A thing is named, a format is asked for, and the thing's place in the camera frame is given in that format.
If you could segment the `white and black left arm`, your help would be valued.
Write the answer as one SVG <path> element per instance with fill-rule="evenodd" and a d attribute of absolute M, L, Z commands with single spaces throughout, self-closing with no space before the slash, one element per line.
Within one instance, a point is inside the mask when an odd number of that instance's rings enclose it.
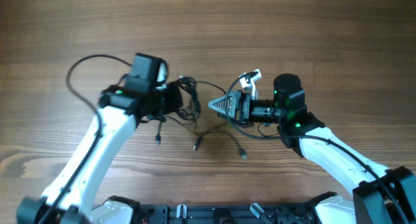
<path fill-rule="evenodd" d="M 98 189 L 142 119 L 177 112 L 182 100 L 177 85 L 166 82 L 164 59 L 137 53 L 130 67 L 123 86 L 101 92 L 90 127 L 59 176 L 39 199 L 22 200 L 18 223 L 139 223 L 140 204 L 134 200 L 113 196 L 95 207 Z"/>

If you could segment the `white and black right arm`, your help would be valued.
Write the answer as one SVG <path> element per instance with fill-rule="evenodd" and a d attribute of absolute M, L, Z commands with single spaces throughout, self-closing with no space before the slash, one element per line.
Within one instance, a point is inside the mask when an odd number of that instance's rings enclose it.
<path fill-rule="evenodd" d="M 277 126 L 278 135 L 262 140 L 281 140 L 302 158 L 327 171 L 352 196 L 352 200 L 327 192 L 305 205 L 310 223 L 414 223 L 415 174 L 400 166 L 390 169 L 342 142 L 311 112 L 299 76 L 284 73 L 273 82 L 272 99 L 258 99 L 255 82 L 259 71 L 242 74 L 241 90 L 209 101 L 208 107 L 226 119 L 239 133 L 254 123 Z"/>

